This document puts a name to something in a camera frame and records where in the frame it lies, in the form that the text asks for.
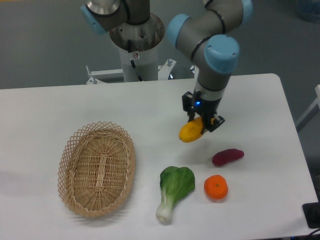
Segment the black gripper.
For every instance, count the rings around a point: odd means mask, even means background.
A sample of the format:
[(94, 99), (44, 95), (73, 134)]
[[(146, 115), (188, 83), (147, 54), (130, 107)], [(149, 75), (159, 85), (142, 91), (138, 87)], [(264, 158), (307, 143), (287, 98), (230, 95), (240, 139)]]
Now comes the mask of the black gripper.
[(220, 104), (221, 98), (217, 100), (206, 100), (201, 96), (200, 90), (191, 93), (187, 91), (182, 96), (182, 107), (187, 113), (188, 122), (195, 119), (195, 115), (198, 114), (202, 120), (202, 129), (200, 134), (203, 135), (206, 132), (213, 132), (219, 128), (225, 119), (217, 115), (217, 109)]

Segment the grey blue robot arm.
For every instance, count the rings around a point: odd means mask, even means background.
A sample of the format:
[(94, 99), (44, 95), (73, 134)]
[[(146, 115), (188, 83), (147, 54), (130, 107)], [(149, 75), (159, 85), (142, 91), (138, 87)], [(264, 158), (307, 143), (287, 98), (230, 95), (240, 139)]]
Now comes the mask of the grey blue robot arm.
[(126, 82), (158, 80), (158, 46), (164, 38), (199, 70), (193, 91), (182, 96), (188, 122), (179, 138), (189, 143), (224, 123), (217, 114), (232, 72), (238, 64), (240, 47), (228, 32), (252, 16), (250, 0), (205, 0), (198, 18), (176, 15), (165, 26), (151, 13), (148, 0), (89, 0), (80, 10), (97, 34), (108, 33), (119, 49)]

